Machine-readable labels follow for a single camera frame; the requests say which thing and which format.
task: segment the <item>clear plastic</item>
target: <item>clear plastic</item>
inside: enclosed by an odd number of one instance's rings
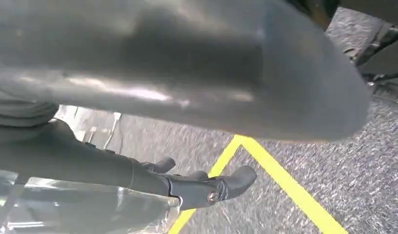
[[[160,234],[179,215],[177,198],[43,178],[14,185],[16,177],[0,171],[0,234]]]

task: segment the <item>yellow tape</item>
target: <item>yellow tape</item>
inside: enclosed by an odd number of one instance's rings
[[[325,234],[348,232],[254,139],[240,136],[242,145]]]
[[[209,177],[219,176],[232,157],[235,155],[237,148],[240,146],[240,140],[237,136],[235,136],[232,141],[227,145],[227,147],[223,150],[219,159],[217,159],[216,164],[212,167],[209,172]],[[183,226],[188,222],[191,216],[194,214],[196,209],[183,211],[176,222],[171,227],[169,234],[178,234]]]
[[[295,204],[325,234],[347,234],[348,232],[323,208],[257,141],[235,135],[208,174],[218,176],[234,156],[240,145],[255,158],[265,171],[288,194]],[[169,234],[178,234],[196,209],[183,211],[171,227]]]

